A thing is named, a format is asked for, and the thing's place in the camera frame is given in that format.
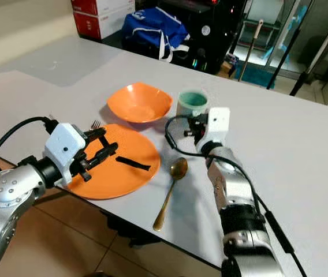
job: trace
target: white wall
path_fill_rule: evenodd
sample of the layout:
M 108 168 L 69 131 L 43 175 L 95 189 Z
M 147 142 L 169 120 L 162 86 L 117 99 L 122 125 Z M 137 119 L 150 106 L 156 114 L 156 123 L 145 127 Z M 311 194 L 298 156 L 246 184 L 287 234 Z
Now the white wall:
M 0 64 L 76 33 L 70 0 L 0 0 Z

